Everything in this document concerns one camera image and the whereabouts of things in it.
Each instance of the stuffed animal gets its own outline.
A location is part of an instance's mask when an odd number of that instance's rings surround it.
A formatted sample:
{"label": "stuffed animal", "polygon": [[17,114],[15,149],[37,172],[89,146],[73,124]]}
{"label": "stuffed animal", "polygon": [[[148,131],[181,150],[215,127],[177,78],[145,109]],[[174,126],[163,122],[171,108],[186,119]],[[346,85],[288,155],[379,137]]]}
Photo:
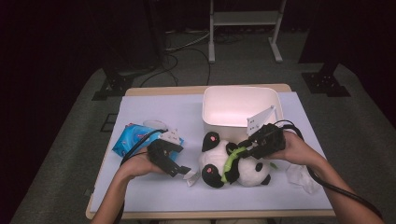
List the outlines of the stuffed animal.
{"label": "stuffed animal", "polygon": [[238,146],[220,140],[215,132],[205,135],[199,164],[202,179],[208,186],[219,189],[235,181],[245,187],[269,184],[270,162],[253,157],[239,158],[238,153],[246,150],[244,144],[242,142]]}

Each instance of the human hand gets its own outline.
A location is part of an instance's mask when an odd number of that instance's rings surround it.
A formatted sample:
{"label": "human hand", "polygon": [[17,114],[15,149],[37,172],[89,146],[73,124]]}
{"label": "human hand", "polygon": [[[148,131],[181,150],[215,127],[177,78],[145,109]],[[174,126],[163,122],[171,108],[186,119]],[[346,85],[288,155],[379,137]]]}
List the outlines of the human hand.
{"label": "human hand", "polygon": [[146,175],[148,173],[164,174],[164,171],[153,164],[149,160],[147,154],[148,149],[142,147],[131,159],[126,161],[117,171],[117,173],[124,176],[128,176],[129,179],[133,179],[136,176]]}
{"label": "human hand", "polygon": [[286,139],[285,149],[271,154],[266,159],[284,160],[290,163],[307,166],[312,166],[325,160],[297,134],[289,131],[284,131],[283,134]]}

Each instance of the forearm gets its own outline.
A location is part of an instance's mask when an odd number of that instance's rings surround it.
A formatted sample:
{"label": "forearm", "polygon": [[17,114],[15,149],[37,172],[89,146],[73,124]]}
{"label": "forearm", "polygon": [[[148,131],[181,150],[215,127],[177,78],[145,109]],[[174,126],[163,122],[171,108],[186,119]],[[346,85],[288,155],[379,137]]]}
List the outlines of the forearm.
{"label": "forearm", "polygon": [[130,177],[115,174],[91,223],[113,223],[125,199]]}
{"label": "forearm", "polygon": [[[310,167],[320,179],[340,189],[354,193],[353,189],[341,178],[341,176],[325,159],[312,164]],[[324,189],[340,223],[383,223],[381,218],[363,204],[331,189]]]}

